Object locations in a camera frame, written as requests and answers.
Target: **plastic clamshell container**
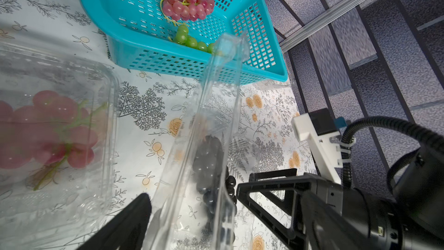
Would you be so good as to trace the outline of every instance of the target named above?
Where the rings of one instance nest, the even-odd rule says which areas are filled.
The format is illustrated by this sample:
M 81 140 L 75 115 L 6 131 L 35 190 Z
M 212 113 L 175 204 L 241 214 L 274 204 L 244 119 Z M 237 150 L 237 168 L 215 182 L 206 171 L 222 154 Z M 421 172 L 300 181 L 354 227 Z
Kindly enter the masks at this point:
M 236 134 L 240 60 L 244 60 L 242 54 L 248 56 L 248 44 L 246 39 L 224 34 L 215 48 L 154 194 L 144 250 L 228 250 L 234 235 L 235 245 L 248 247 L 251 241 L 253 215 L 240 202 L 234 204 L 235 187 L 225 185 L 227 169 L 237 182 L 248 181 L 260 158 L 257 145 Z M 233 58 L 238 60 L 235 82 L 218 81 Z M 236 221 L 244 224 L 237 224 L 240 227 L 235 230 Z
M 0 44 L 0 249 L 47 246 L 104 218 L 118 93 L 104 64 Z
M 112 60 L 127 69 L 200 78 L 210 54 L 170 42 L 177 27 L 167 21 L 160 0 L 81 0 L 92 21 L 108 36 Z M 210 44 L 223 33 L 247 35 L 249 58 L 241 85 L 264 79 L 287 80 L 287 69 L 264 0 L 215 0 L 206 19 L 186 21 L 189 35 Z M 231 83 L 235 63 L 228 63 L 220 81 Z

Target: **orange flower print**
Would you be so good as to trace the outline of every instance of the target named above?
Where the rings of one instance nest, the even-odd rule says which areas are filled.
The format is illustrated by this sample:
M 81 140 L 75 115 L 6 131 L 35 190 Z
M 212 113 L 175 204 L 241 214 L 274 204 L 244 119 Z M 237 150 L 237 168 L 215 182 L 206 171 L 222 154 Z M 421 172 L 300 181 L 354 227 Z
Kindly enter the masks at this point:
M 179 129 L 180 129 L 180 125 L 182 125 L 181 119 L 176 118 L 176 119 L 171 120 L 170 132 L 171 132 L 172 136 L 174 136 L 174 137 L 177 136 L 177 133 L 179 132 Z
M 254 105 L 257 106 L 258 108 L 262 108 L 262 100 L 261 97 L 259 97 L 258 94 L 254 94 L 253 95 L 253 101 L 254 101 Z
M 264 239 L 261 236 L 255 236 L 251 244 L 251 250 L 264 250 Z
M 247 105 L 248 105 L 249 108 L 252 108 L 252 107 L 254 106 L 254 103 L 253 103 L 253 100 L 252 100 L 251 97 L 247 97 L 247 98 L 245 99 L 245 102 L 247 103 Z

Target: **floral tablecloth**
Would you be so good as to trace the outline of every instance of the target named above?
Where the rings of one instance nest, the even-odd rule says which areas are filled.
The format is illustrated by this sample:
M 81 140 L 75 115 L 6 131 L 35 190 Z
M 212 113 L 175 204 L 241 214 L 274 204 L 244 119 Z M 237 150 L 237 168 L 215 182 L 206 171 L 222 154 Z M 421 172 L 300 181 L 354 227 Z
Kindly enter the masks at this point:
M 0 0 L 0 38 L 3 42 L 38 45 L 114 67 L 120 80 L 120 106 L 114 197 L 107 220 L 138 194 L 146 192 L 153 196 L 196 80 L 123 69 L 113 64 L 108 59 L 106 35 L 88 18 L 79 0 Z M 297 142 L 290 126 L 291 118 L 299 113 L 288 84 L 275 85 L 273 90 L 264 89 L 266 83 L 242 86 L 238 131 L 259 146 L 259 171 L 298 168 L 299 175 L 315 173 L 308 145 Z M 150 108 L 150 113 L 129 108 L 140 105 L 155 108 Z M 258 196 L 258 202 L 276 218 L 288 220 L 263 196 Z M 285 248 L 259 220 L 255 220 L 252 228 L 251 249 Z M 57 246 L 44 249 L 76 249 L 96 231 L 66 238 Z M 238 238 L 234 242 L 235 249 L 247 249 L 247 245 Z

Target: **clear plastic lid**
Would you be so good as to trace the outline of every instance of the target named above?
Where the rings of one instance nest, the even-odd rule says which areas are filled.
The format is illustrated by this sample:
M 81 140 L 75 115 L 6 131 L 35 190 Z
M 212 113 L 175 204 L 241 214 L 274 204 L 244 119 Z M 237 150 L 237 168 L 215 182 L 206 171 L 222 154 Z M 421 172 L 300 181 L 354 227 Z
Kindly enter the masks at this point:
M 105 65 L 0 44 L 0 248 L 91 228 L 108 209 L 119 83 Z
M 235 134 L 249 46 L 245 37 L 224 34 L 215 48 L 154 194 L 144 250 L 232 249 L 234 235 L 250 241 L 253 216 L 237 210 L 234 195 L 235 182 L 247 181 L 259 158 L 257 146 Z M 227 74 L 234 76 L 229 83 Z M 246 227 L 235 234 L 238 216 Z

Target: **black cable sleeve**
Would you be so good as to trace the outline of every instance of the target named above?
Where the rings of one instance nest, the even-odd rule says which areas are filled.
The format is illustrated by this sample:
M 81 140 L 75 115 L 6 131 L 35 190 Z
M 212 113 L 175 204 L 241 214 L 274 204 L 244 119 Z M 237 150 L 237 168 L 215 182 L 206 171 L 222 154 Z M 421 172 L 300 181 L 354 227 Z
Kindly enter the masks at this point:
M 388 170 L 387 172 L 387 187 L 391 194 L 393 194 L 393 187 L 391 184 L 391 181 L 393 177 L 398 173 L 399 170 L 401 170 L 403 167 L 410 164 L 410 162 L 413 161 L 413 159 L 416 156 L 416 153 L 419 151 L 419 148 L 416 150 L 411 151 L 410 153 L 406 153 L 403 155 L 400 159 L 398 159 Z
M 382 127 L 394 131 L 401 132 L 416 141 L 421 145 L 430 147 L 437 152 L 444 154 L 444 137 L 437 134 L 434 131 L 428 130 L 420 125 L 416 125 L 406 120 L 384 117 L 384 116 L 374 116 L 362 118 L 351 123 L 344 134 L 342 135 L 341 142 L 344 144 L 350 144 L 352 142 L 355 133 L 365 127 Z M 343 149 L 351 150 L 351 147 L 341 146 Z M 350 154 L 341 152 L 342 159 L 349 159 Z M 344 163 L 342 169 L 342 185 L 345 188 L 351 188 L 352 186 L 352 167 L 351 163 Z

